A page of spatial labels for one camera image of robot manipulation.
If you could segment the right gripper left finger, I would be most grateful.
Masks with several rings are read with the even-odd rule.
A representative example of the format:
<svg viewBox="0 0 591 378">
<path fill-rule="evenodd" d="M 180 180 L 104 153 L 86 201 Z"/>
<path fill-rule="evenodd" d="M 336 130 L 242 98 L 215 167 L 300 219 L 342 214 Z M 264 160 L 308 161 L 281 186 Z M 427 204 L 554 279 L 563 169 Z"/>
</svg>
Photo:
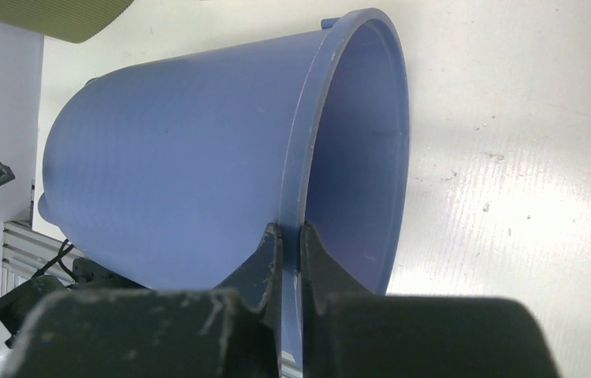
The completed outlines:
<svg viewBox="0 0 591 378">
<path fill-rule="evenodd" d="M 3 377 L 277 377 L 281 235 L 209 290 L 61 289 L 27 314 Z"/>
</svg>

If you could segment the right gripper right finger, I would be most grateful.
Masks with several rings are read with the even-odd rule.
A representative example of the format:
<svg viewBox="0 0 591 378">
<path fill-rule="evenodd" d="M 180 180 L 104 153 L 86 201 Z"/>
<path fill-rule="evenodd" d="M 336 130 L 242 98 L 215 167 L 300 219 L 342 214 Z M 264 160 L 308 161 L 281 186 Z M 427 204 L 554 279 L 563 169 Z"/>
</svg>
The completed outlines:
<svg viewBox="0 0 591 378">
<path fill-rule="evenodd" d="M 530 311 L 506 298 L 368 291 L 300 233 L 306 377 L 557 377 Z"/>
</svg>

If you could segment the blue plastic bucket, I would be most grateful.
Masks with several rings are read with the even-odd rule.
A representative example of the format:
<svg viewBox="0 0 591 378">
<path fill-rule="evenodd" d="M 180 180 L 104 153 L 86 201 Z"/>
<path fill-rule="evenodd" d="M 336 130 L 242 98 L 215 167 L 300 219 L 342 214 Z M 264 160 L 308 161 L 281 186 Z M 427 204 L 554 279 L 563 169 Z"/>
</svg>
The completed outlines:
<svg viewBox="0 0 591 378">
<path fill-rule="evenodd" d="M 299 231 L 385 293 L 403 219 L 407 72 L 388 15 L 128 66 L 63 107 L 43 153 L 41 218 L 153 289 L 207 289 L 284 240 L 281 349 L 303 363 Z"/>
</svg>

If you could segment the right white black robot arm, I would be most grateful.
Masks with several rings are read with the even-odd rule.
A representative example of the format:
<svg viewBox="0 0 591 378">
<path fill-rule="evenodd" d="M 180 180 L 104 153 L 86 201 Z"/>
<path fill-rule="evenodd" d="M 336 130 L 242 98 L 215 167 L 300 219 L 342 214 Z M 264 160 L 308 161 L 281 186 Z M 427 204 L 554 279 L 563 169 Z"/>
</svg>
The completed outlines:
<svg viewBox="0 0 591 378">
<path fill-rule="evenodd" d="M 557 377 L 530 311 L 505 298 L 376 295 L 315 227 L 266 226 L 216 287 L 153 291 L 106 269 L 39 270 L 0 298 L 0 377 L 283 377 L 284 256 L 298 258 L 305 377 Z"/>
</svg>

